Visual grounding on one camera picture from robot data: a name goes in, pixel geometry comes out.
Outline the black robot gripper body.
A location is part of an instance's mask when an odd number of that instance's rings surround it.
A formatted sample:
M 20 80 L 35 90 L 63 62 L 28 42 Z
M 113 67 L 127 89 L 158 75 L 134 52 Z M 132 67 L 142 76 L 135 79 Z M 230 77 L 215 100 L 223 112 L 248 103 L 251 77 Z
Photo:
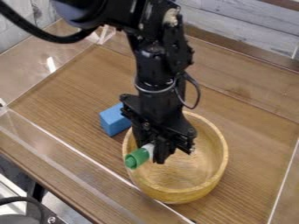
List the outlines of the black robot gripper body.
M 122 94 L 122 115 L 135 123 L 150 123 L 155 139 L 167 138 L 172 147 L 186 154 L 192 153 L 198 132 L 183 115 L 186 83 L 172 84 L 166 89 L 142 89 L 139 95 Z

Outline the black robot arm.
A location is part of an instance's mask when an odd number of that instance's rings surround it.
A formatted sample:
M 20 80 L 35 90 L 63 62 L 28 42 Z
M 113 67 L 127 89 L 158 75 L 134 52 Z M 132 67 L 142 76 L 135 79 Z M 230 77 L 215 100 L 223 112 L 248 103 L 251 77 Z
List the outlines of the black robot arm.
M 52 0 L 64 21 L 79 28 L 56 36 L 35 26 L 0 0 L 0 15 L 36 38 L 57 44 L 81 41 L 100 26 L 122 31 L 135 55 L 138 94 L 122 94 L 122 115 L 132 123 L 138 147 L 154 147 L 152 160 L 163 164 L 178 151 L 190 154 L 198 131 L 183 110 L 194 50 L 183 29 L 182 7 L 175 0 Z

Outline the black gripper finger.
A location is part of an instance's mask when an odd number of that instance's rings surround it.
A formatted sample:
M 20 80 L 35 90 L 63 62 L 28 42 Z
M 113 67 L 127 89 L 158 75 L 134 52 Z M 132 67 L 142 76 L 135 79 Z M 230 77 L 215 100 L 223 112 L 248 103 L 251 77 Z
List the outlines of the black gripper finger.
M 132 126 L 135 143 L 139 148 L 154 141 L 154 134 L 151 131 L 151 124 L 148 122 L 135 123 Z
M 154 162 L 162 165 L 166 159 L 174 154 L 175 148 L 171 141 L 159 136 L 154 141 Z

